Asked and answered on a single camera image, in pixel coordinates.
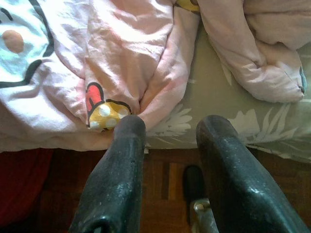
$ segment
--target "cartoon print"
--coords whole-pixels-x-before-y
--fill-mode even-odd
[[[0,3],[0,88],[27,85],[42,57],[54,51],[52,34],[36,0]]]
[[[111,130],[131,109],[121,101],[104,100],[104,92],[98,83],[90,83],[86,89],[86,109],[88,127],[91,129]]]

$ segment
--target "red fabric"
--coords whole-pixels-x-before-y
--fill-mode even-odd
[[[32,211],[48,175],[53,150],[0,153],[0,227]]]

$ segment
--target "parquet floor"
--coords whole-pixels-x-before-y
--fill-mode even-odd
[[[311,164],[252,152],[311,226]],[[36,232],[67,232],[87,177],[103,154],[55,150],[38,204]],[[198,150],[150,150],[145,155],[141,233],[190,232],[182,194],[182,173],[190,164],[200,165]]]

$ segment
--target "bed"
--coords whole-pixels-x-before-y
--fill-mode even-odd
[[[35,33],[31,35],[29,31],[24,31],[24,44],[28,46],[25,48],[36,50],[32,51],[31,57],[5,70],[5,74],[22,71],[25,74],[22,80],[11,75],[2,77],[0,82],[0,150],[107,149],[113,131],[91,131],[86,126],[85,77],[81,57],[84,49],[82,35],[87,22],[87,13],[83,12],[87,10],[85,3],[88,1],[81,0],[75,5],[71,1],[59,2],[56,7],[58,10],[47,10],[52,1],[49,4],[48,1],[39,2],[44,7],[35,0],[8,0],[1,8],[0,28],[6,21],[10,25],[15,23],[14,20],[31,28],[29,31]],[[13,3],[17,6],[15,13],[14,9],[11,9],[11,14],[3,10],[10,8]],[[18,3],[25,6],[21,15],[17,13]],[[63,5],[70,3],[76,7],[76,15],[66,15],[66,11],[62,13],[60,10]],[[67,29],[72,30],[75,37],[66,34],[66,27],[59,27],[60,20],[51,20],[55,13],[60,18],[72,19],[67,24],[71,28]],[[8,30],[2,27],[1,33],[4,31]],[[64,34],[62,39],[55,40],[56,31]],[[3,52],[8,44],[4,40],[0,43]],[[16,54],[21,52],[29,54],[29,51],[19,50],[19,45],[11,48],[15,54],[5,53],[2,61],[19,59],[21,56]],[[298,53],[309,83],[311,43],[300,48]],[[147,149],[197,148],[195,129],[198,122],[208,115],[220,115],[229,119],[241,140],[249,147],[283,158],[311,162],[310,88],[298,103],[268,103],[255,99],[220,62],[202,23],[199,24],[190,70],[183,99],[168,116],[147,132]]]

